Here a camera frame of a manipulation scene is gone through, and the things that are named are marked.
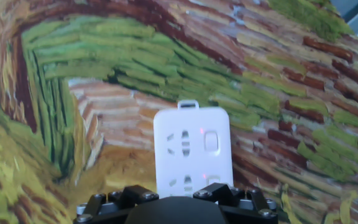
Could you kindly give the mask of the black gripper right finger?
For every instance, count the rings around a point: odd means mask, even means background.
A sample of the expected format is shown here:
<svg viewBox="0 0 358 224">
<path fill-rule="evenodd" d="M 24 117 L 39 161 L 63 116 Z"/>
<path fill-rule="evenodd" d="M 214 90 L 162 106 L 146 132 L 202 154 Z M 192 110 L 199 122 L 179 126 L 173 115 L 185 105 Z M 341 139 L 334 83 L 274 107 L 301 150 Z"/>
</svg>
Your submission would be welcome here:
<svg viewBox="0 0 358 224">
<path fill-rule="evenodd" d="M 215 203 L 229 223 L 278 224 L 277 204 L 259 189 L 213 183 L 196 191 L 193 198 Z"/>
</svg>

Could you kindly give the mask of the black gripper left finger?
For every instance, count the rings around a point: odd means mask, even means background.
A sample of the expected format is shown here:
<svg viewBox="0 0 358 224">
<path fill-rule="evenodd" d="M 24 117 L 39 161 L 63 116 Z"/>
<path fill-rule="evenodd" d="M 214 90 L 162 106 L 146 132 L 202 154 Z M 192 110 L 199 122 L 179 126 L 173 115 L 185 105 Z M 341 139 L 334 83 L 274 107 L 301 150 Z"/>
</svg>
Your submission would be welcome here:
<svg viewBox="0 0 358 224">
<path fill-rule="evenodd" d="M 136 205 L 159 199 L 159 194 L 140 185 L 124 187 L 122 190 L 108 194 L 94 194 L 86 203 L 77 206 L 73 223 L 96 223 L 113 221 L 113 215 L 126 210 L 131 211 Z"/>
</svg>

